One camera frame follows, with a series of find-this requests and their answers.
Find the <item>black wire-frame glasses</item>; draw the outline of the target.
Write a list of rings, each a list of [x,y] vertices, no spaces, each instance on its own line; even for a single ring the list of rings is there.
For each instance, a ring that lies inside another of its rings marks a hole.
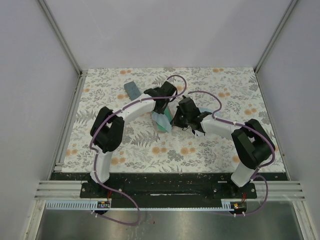
[[[191,125],[188,125],[187,127],[184,127],[182,131],[185,132],[187,130],[190,130],[193,134],[195,134],[197,129],[198,129],[197,124],[191,124]]]

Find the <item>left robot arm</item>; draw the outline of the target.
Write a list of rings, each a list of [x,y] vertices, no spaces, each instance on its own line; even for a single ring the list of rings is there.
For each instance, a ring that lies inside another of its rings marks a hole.
[[[90,130],[92,137],[89,148],[96,152],[90,177],[94,182],[105,183],[110,177],[113,152],[123,140],[125,126],[141,115],[151,112],[157,126],[170,132],[171,113],[168,108],[170,97],[178,94],[177,88],[165,81],[162,86],[147,89],[138,98],[118,110],[103,107]]]

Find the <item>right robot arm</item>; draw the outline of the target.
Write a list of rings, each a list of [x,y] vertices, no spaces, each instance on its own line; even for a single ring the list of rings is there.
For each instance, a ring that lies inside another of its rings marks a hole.
[[[269,157],[275,160],[275,145],[256,119],[244,124],[215,117],[209,111],[201,112],[190,97],[179,101],[171,124],[179,128],[191,128],[196,137],[215,134],[233,141],[240,163],[231,175],[239,188],[254,179],[254,175]]]

